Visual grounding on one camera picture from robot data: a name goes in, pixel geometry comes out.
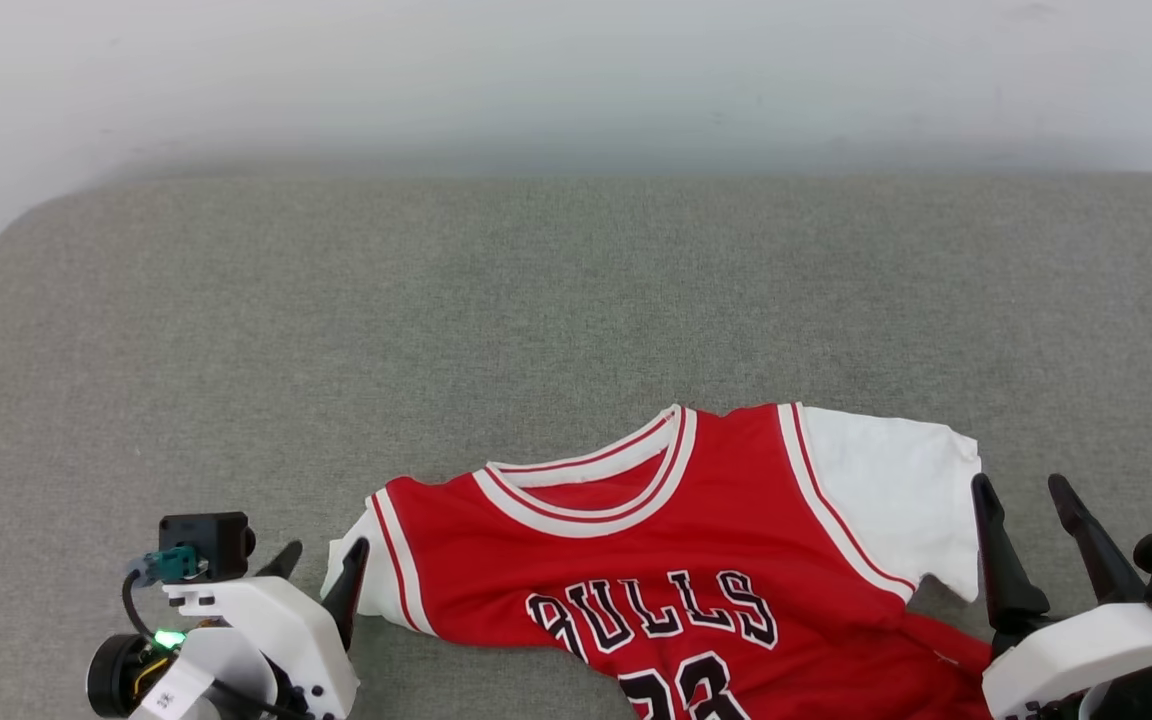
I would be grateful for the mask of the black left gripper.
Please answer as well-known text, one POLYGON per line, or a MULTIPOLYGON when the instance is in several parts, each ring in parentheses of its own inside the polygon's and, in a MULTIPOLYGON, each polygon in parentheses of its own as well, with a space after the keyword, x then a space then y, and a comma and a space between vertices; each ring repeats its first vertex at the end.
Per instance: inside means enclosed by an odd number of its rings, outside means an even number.
MULTIPOLYGON (((256 577, 291 578, 305 550, 301 539, 285 544, 276 555, 256 571, 256 577)), ((369 559, 365 537, 353 541, 340 560, 340 573, 323 596, 321 606, 338 628, 344 651, 351 650, 355 616, 369 559)), ((86 676, 88 702, 97 717, 123 719, 145 700, 150 689, 162 679, 179 655, 184 632, 156 632, 147 641, 141 634, 111 635, 92 657, 86 676)))

